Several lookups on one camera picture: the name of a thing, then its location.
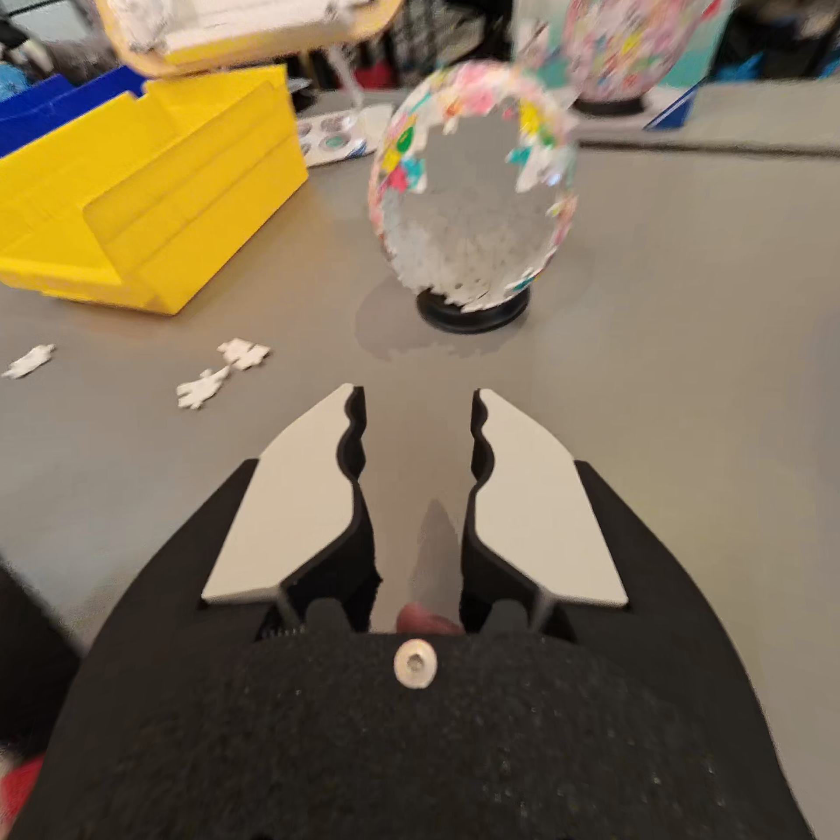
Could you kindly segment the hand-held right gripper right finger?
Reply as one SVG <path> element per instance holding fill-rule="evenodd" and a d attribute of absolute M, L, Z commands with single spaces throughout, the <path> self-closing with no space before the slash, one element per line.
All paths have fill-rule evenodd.
<path fill-rule="evenodd" d="M 474 391 L 459 618 L 479 631 L 513 601 L 527 626 L 562 604 L 622 610 L 628 595 L 578 464 L 549 430 L 491 389 Z"/>

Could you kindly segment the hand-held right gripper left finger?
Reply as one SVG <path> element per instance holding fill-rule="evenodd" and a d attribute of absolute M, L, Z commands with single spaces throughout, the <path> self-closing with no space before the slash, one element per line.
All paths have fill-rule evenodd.
<path fill-rule="evenodd" d="M 284 428 L 257 460 L 202 600 L 269 604 L 287 629 L 334 600 L 369 631 L 379 573 L 361 489 L 364 388 L 340 385 Z"/>

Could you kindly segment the colourful puzzle ball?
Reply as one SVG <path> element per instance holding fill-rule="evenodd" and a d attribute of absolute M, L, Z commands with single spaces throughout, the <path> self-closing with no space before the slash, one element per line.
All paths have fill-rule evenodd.
<path fill-rule="evenodd" d="M 574 118 L 535 73 L 498 60 L 436 70 L 395 110 L 367 207 L 395 278 L 468 312 L 530 288 L 578 203 Z"/>

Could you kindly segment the black ball stand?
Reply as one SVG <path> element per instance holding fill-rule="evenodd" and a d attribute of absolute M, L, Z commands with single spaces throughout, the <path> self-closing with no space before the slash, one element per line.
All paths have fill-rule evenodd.
<path fill-rule="evenodd" d="M 422 320 L 431 327 L 452 334 L 474 335 L 506 327 L 522 316 L 529 307 L 531 291 L 521 290 L 510 299 L 489 308 L 467 311 L 445 301 L 445 297 L 424 290 L 415 298 Z"/>

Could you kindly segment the blue plastic bin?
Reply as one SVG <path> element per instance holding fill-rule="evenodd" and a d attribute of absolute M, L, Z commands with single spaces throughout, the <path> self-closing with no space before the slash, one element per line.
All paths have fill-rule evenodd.
<path fill-rule="evenodd" d="M 110 70 L 79 86 L 53 76 L 1 103 L 1 156 L 4 158 L 129 92 L 144 93 L 146 77 L 127 66 Z"/>

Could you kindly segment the yellow plastic bin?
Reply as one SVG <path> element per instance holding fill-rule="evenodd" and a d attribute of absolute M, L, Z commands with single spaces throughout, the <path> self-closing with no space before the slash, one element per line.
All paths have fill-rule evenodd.
<path fill-rule="evenodd" d="M 2 283 L 175 315 L 307 179 L 284 66 L 149 81 L 2 158 Z"/>

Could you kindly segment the sheet with round pictures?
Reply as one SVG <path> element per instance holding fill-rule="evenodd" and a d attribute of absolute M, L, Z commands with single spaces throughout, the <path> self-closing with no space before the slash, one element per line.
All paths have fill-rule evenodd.
<path fill-rule="evenodd" d="M 393 113 L 393 105 L 375 104 L 300 117 L 297 133 L 305 165 L 312 169 L 376 152 Z"/>

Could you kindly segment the puzzle box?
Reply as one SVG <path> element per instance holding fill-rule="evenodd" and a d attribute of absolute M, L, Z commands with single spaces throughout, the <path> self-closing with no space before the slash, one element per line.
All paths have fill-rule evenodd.
<path fill-rule="evenodd" d="M 735 7 L 730 1 L 517 1 L 512 55 L 581 132 L 681 129 Z"/>

